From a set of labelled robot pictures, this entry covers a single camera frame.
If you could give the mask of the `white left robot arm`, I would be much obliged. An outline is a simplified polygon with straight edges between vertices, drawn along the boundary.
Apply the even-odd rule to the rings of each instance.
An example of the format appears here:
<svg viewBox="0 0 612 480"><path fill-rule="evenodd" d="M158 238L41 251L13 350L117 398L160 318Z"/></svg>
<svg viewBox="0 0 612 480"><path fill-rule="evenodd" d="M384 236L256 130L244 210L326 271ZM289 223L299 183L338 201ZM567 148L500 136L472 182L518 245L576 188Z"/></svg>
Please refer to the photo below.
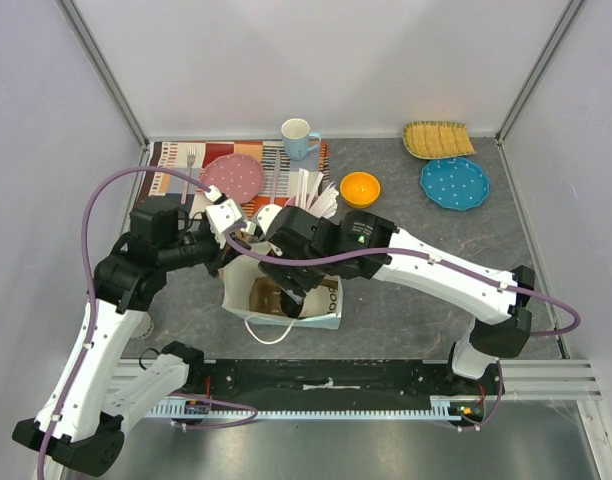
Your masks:
<svg viewBox="0 0 612 480"><path fill-rule="evenodd" d="M154 364L117 393L107 392L117 362L171 271L227 264L226 231L245 222L234 200L221 197L201 214L166 197L149 197L97 266L87 266L89 301L67 365L45 406L15 426L15 442L92 477L105 474L135 424L166 396L194 393L205 382L202 351L174 341Z"/></svg>

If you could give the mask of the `black plastic cup lid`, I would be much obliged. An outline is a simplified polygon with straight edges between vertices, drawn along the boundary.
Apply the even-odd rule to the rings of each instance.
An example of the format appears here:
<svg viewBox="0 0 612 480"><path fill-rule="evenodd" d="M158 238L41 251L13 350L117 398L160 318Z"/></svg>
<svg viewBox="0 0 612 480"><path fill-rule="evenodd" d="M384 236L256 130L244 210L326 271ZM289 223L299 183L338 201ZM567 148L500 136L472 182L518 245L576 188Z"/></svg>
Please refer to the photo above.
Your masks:
<svg viewBox="0 0 612 480"><path fill-rule="evenodd" d="M302 313L303 302L295 301L282 292L280 295L280 308L287 317L297 319Z"/></svg>

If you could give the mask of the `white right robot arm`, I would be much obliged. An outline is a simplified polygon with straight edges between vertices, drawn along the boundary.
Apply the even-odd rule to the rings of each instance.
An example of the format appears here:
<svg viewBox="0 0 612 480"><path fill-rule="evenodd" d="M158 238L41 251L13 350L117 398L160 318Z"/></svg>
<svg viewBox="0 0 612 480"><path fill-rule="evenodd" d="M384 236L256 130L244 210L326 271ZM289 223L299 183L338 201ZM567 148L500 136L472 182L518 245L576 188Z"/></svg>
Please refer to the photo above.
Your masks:
<svg viewBox="0 0 612 480"><path fill-rule="evenodd" d="M305 311L307 294L327 276L385 281L419 290L469 312L473 319L454 345L444 381L463 394L475 387L495 359L519 356L531 333L528 296L535 273L520 266L493 270L442 252L366 211L350 211L340 223L295 207L267 205L254 218L280 260L259 268L281 290L280 308L290 318Z"/></svg>

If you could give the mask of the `light blue paper bag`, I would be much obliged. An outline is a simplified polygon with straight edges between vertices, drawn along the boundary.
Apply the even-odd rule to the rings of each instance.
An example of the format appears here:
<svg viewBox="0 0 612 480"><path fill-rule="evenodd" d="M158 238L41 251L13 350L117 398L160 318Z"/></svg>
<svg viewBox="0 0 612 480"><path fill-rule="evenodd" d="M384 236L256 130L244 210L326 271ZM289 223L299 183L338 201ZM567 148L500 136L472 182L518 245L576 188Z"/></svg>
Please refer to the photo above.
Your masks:
<svg viewBox="0 0 612 480"><path fill-rule="evenodd" d="M262 272L258 261L242 255L222 268L222 307L253 326L281 326L289 334L294 328L337 330L341 324L343 288L341 279L326 276L298 303L280 285Z"/></svg>

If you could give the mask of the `brown cardboard cup carrier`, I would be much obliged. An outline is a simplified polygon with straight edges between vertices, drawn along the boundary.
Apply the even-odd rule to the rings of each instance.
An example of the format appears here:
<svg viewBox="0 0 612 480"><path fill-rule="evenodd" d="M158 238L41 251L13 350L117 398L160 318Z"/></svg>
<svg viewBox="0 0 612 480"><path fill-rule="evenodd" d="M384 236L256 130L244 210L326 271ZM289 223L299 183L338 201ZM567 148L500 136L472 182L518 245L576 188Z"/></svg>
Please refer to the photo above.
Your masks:
<svg viewBox="0 0 612 480"><path fill-rule="evenodd" d="M280 287L269 278L257 278L251 287L249 295L249 310L252 312L283 316L281 308Z"/></svg>

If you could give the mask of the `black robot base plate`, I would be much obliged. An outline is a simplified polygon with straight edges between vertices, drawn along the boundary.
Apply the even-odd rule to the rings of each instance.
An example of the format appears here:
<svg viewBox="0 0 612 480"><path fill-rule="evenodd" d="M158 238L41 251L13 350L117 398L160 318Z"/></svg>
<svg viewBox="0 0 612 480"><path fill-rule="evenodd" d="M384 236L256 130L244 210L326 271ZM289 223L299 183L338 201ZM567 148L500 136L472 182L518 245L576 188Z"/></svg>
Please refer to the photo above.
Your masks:
<svg viewBox="0 0 612 480"><path fill-rule="evenodd" d="M491 399L497 376L493 364L472 380L422 360L220 359L193 370L181 391L260 411L426 410L433 396Z"/></svg>

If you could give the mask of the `white paper coffee cup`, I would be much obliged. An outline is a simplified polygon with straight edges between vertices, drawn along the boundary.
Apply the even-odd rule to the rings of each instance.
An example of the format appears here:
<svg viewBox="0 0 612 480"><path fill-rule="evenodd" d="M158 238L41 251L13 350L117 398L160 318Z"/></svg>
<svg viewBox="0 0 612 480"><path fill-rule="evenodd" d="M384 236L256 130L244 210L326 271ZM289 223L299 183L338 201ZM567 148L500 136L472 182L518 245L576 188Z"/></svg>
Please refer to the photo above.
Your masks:
<svg viewBox="0 0 612 480"><path fill-rule="evenodd" d="M337 312L340 300L339 283L332 279L325 279L320 285L307 293L299 318L334 314Z"/></svg>

